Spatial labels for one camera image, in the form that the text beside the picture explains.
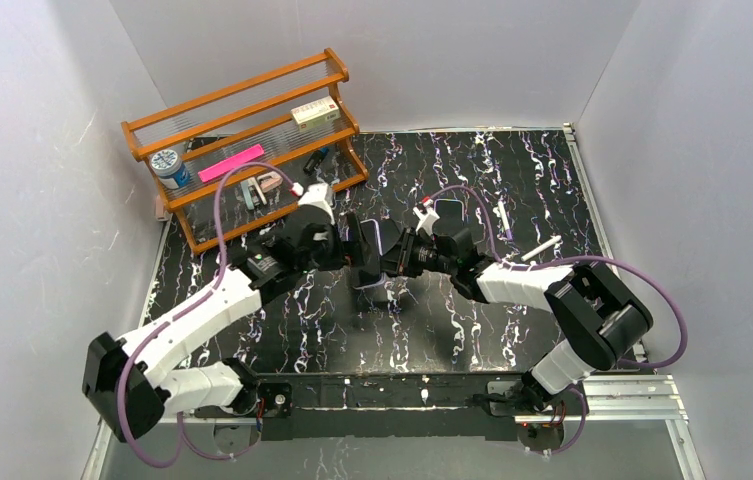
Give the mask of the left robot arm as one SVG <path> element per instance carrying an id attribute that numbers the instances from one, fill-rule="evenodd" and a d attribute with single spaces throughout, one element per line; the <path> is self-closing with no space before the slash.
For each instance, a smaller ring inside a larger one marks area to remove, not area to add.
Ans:
<path id="1" fill-rule="evenodd" d="M 257 388 L 240 361 L 182 362 L 206 341 L 294 290 L 307 273 L 362 265 L 371 251 L 352 212 L 302 204 L 283 225 L 222 254 L 213 280 L 157 319 L 119 337 L 90 341 L 82 393 L 116 438 L 130 445 L 165 417 L 234 407 Z"/>

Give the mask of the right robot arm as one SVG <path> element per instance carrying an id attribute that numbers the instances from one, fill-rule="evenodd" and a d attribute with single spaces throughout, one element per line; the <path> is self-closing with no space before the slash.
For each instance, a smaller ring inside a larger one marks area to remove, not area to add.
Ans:
<path id="1" fill-rule="evenodd" d="M 511 393 L 491 395 L 495 402 L 540 410 L 592 373 L 610 370 L 653 326 L 647 307 L 603 259 L 506 267 L 480 252 L 466 228 L 427 235 L 392 220 L 364 222 L 361 238 L 365 285 L 436 272 L 468 300 L 552 314 L 563 340 L 523 373 Z"/>

